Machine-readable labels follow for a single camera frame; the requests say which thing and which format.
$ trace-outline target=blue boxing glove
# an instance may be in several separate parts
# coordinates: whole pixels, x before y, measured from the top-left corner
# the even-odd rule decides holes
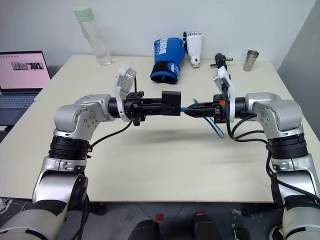
[[[154,42],[154,66],[150,75],[157,83],[175,84],[180,76],[180,67],[186,49],[177,37]]]

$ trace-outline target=beige table surface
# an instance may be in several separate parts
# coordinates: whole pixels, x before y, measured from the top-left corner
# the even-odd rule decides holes
[[[217,70],[209,68],[208,60],[192,69],[186,59],[178,84],[167,85],[150,80],[153,58],[114,57],[111,66],[103,67],[91,55],[74,55],[0,144],[1,197],[32,197],[48,154],[56,109],[87,94],[113,95],[117,69],[123,63],[137,70],[138,90],[146,98],[159,98],[162,90],[181,91],[186,107],[192,98],[209,102],[219,94],[212,81]],[[272,92],[292,98],[270,62],[257,62],[251,72],[243,71],[242,65],[228,64],[237,96]],[[120,119],[102,122],[91,142],[125,125]],[[305,119],[303,125],[308,150],[320,173],[319,141]],[[221,127],[226,132],[225,124]],[[248,122],[238,133],[254,129],[261,126]],[[264,145],[220,139],[201,118],[147,116],[141,126],[131,126],[99,143],[91,156],[85,173],[92,201],[272,202]]]

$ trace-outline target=water bottle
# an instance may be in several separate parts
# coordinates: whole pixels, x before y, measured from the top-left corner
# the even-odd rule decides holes
[[[73,9],[76,18],[78,19],[82,32],[88,40],[92,51],[98,62],[105,66],[112,63],[109,51],[106,47],[105,41],[102,38],[98,25],[95,21],[91,7],[79,6]]]

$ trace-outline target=bottle cap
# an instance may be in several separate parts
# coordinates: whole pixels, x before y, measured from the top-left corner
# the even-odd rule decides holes
[[[79,22],[90,22],[95,19],[89,6],[77,6],[73,8],[73,11]]]

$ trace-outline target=laptop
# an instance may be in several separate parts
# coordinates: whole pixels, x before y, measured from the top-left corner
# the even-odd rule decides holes
[[[0,126],[15,125],[49,81],[42,51],[0,52]]]

